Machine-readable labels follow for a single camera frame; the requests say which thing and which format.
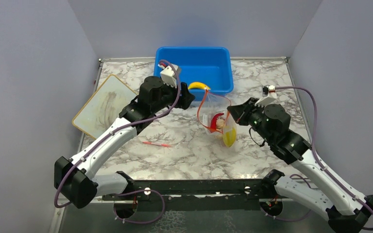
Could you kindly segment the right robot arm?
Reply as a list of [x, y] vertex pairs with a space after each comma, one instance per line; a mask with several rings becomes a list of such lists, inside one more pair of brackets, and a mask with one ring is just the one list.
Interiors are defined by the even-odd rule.
[[298, 184], [283, 172], [271, 170], [261, 180], [261, 192], [290, 198], [319, 214], [337, 233], [358, 233], [373, 216], [373, 195], [364, 195], [341, 179], [311, 144], [289, 128], [291, 116], [280, 104], [255, 105], [256, 99], [227, 108], [238, 125], [250, 126], [279, 159], [308, 177], [318, 190]]

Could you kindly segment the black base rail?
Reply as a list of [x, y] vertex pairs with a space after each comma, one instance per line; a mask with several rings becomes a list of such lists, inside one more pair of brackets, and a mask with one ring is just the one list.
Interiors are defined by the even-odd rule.
[[283, 198], [263, 191], [260, 179], [136, 180], [124, 196], [107, 194], [119, 213], [166, 211], [264, 210], [278, 215]]

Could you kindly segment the red chili pepper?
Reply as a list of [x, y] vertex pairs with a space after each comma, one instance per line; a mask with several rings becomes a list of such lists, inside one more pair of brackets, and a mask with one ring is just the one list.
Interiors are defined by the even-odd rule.
[[211, 122], [210, 122], [210, 129], [212, 129], [212, 130], [216, 130], [216, 120], [217, 120], [218, 118], [224, 118], [223, 116], [224, 116], [224, 113], [217, 113], [217, 114], [215, 114], [215, 115], [212, 117], [212, 119], [211, 119]]

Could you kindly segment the white board with wooden frame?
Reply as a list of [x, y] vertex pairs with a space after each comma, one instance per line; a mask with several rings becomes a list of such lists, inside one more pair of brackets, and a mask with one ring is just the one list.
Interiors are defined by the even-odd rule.
[[137, 93], [117, 75], [109, 75], [72, 120], [72, 125], [96, 139], [115, 121]]

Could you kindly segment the garlic bulb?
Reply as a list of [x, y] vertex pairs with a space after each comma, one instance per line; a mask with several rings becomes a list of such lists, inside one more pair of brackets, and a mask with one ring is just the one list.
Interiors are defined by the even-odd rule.
[[225, 125], [225, 119], [224, 118], [218, 118], [216, 120], [216, 130], [221, 131]]

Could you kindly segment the clear zip bag orange zipper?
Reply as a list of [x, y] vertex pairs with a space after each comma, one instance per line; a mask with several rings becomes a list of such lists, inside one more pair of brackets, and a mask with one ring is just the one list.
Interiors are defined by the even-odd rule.
[[197, 119], [206, 133], [221, 140], [228, 148], [232, 147], [237, 139], [237, 124], [227, 110], [231, 105], [232, 102], [228, 98], [205, 90], [197, 110]]

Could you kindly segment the red pen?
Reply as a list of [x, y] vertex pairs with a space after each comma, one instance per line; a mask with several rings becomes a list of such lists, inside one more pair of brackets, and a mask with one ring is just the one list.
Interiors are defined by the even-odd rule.
[[145, 144], [145, 145], [160, 146], [160, 147], [165, 147], [165, 148], [170, 148], [171, 147], [171, 145], [169, 145], [169, 144], [157, 143], [157, 142], [143, 141], [142, 143]]

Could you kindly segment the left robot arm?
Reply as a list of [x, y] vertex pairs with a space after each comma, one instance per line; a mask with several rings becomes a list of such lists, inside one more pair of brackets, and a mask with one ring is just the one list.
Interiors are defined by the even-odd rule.
[[173, 108], [186, 110], [195, 100], [188, 85], [176, 87], [166, 84], [160, 77], [149, 76], [139, 93], [123, 107], [118, 118], [92, 144], [67, 159], [61, 156], [54, 164], [54, 187], [57, 189], [54, 206], [59, 195], [78, 209], [87, 206], [95, 197], [116, 194], [128, 199], [133, 194], [133, 180], [124, 172], [97, 175], [102, 165], [126, 142], [137, 137], [154, 120], [164, 117]]

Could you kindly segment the yellow banana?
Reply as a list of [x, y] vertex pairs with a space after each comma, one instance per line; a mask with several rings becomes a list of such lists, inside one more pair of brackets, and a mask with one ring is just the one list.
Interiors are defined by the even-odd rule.
[[202, 82], [192, 82], [189, 84], [188, 89], [210, 90], [211, 88]]

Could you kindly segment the blue plastic bin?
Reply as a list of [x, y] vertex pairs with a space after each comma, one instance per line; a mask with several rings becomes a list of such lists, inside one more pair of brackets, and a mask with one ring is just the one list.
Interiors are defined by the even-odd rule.
[[231, 59], [224, 47], [160, 47], [155, 53], [154, 76], [162, 71], [159, 61], [181, 68], [180, 81], [201, 82], [214, 94], [225, 96], [234, 89]]

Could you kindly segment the yellow green starfruit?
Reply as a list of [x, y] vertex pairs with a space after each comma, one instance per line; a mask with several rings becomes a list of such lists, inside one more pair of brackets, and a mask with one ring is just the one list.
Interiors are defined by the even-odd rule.
[[236, 141], [237, 128], [235, 125], [224, 125], [222, 129], [222, 141], [226, 147], [231, 147]]

